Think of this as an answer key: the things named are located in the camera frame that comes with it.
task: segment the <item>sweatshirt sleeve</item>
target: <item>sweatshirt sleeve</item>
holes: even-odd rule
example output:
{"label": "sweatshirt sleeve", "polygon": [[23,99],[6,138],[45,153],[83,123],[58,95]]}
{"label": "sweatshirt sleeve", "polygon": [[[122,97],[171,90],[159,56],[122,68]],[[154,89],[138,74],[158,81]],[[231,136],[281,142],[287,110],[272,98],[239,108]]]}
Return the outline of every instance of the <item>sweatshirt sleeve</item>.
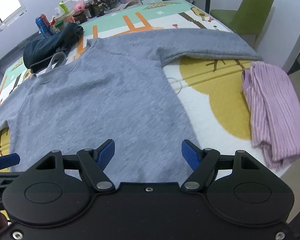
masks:
{"label": "sweatshirt sleeve", "polygon": [[160,61],[188,56],[203,59],[262,59],[239,35],[207,29],[163,29],[94,39],[91,47],[112,54]]}
{"label": "sweatshirt sleeve", "polygon": [[0,131],[14,122],[26,99],[30,82],[25,80],[0,105]]}

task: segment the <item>cartoon print mat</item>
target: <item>cartoon print mat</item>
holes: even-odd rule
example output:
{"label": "cartoon print mat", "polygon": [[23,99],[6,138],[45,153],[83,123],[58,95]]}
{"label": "cartoon print mat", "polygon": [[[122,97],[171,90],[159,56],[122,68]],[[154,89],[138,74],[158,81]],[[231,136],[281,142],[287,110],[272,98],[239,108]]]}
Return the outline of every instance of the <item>cartoon print mat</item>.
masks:
{"label": "cartoon print mat", "polygon": [[[87,39],[96,37],[168,28],[230,31],[184,0],[127,9],[89,21],[82,27],[84,36],[71,50],[67,64],[84,52]],[[184,57],[163,70],[190,118],[201,148],[212,147],[221,154],[234,154],[235,150],[245,149],[263,163],[261,150],[251,147],[250,114],[241,89],[242,68],[249,67],[249,61]],[[0,104],[29,74],[22,58],[7,69],[0,88]],[[5,129],[0,132],[0,156],[8,152],[9,130]],[[281,176],[286,170],[275,173]],[[221,171],[218,177],[229,173]]]}

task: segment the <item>can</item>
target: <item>can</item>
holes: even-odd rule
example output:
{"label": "can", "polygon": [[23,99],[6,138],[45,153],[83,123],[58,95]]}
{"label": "can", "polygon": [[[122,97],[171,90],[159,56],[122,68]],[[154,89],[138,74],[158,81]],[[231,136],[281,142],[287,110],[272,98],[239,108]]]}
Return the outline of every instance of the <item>can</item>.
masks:
{"label": "can", "polygon": [[50,29],[50,24],[44,14],[38,16],[35,19],[35,23],[37,24],[44,38],[48,38],[53,35],[53,32]]}

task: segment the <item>clutter of items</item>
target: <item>clutter of items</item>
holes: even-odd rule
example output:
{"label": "clutter of items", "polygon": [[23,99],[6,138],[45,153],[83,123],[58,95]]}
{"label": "clutter of items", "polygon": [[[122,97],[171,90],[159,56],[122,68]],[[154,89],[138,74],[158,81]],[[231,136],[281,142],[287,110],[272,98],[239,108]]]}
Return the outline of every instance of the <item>clutter of items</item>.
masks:
{"label": "clutter of items", "polygon": [[138,4],[141,0],[67,0],[60,1],[51,21],[42,14],[35,19],[44,38],[62,31],[70,23],[82,24],[91,18],[101,17],[112,11]]}

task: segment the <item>green chair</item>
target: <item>green chair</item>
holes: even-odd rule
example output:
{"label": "green chair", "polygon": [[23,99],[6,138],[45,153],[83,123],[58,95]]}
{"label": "green chair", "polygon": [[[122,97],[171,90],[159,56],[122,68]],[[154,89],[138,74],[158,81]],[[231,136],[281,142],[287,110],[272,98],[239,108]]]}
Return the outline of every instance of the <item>green chair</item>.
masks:
{"label": "green chair", "polygon": [[274,0],[243,0],[239,9],[211,10],[210,14],[239,35],[261,34]]}

